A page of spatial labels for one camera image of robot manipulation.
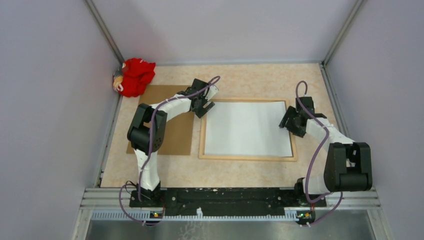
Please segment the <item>brown backing board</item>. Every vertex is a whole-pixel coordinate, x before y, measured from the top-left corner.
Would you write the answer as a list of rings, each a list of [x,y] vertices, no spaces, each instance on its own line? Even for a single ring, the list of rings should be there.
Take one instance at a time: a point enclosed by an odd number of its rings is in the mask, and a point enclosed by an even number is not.
[[[187,85],[148,85],[138,104],[159,104],[185,91]],[[167,118],[164,139],[157,153],[159,155],[189,156],[191,154],[195,113],[188,111],[172,119]]]

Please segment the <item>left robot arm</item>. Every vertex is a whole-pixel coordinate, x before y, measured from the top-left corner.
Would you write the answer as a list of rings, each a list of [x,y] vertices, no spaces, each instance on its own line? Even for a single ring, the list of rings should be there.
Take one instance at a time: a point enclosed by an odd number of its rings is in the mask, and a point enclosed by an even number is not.
[[[138,165],[136,199],[149,207],[160,202],[158,150],[165,140],[169,121],[182,114],[194,113],[199,119],[214,107],[212,98],[219,92],[220,76],[205,82],[195,78],[192,85],[159,103],[141,103],[133,116],[127,139],[134,150]]]

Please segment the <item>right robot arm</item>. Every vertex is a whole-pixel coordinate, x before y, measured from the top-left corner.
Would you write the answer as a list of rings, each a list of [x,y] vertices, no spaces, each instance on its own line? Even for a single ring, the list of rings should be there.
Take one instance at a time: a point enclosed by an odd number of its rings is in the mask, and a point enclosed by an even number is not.
[[[297,205],[317,202],[314,195],[324,197],[331,193],[363,192],[372,188],[370,146],[343,135],[324,114],[316,113],[312,97],[298,97],[295,106],[288,107],[279,127],[297,137],[309,135],[318,141],[312,163],[321,150],[327,153],[323,173],[312,177],[310,166],[306,176],[296,181],[293,200]]]

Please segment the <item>red cloth doll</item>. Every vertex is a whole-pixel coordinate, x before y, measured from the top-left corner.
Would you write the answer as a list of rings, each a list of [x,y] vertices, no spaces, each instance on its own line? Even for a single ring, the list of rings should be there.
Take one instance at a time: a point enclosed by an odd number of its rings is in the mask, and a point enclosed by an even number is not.
[[[142,58],[127,59],[113,73],[112,87],[124,97],[143,95],[156,75],[155,67],[155,62],[148,62]]]

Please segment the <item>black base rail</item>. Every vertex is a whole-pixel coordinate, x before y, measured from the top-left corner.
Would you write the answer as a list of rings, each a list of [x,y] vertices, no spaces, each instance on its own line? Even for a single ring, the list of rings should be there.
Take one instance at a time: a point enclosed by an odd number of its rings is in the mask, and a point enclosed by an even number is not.
[[[311,204],[293,188],[160,188],[152,193],[131,192],[131,208],[159,208],[166,217],[193,216],[200,209],[206,217],[283,216],[286,208]]]

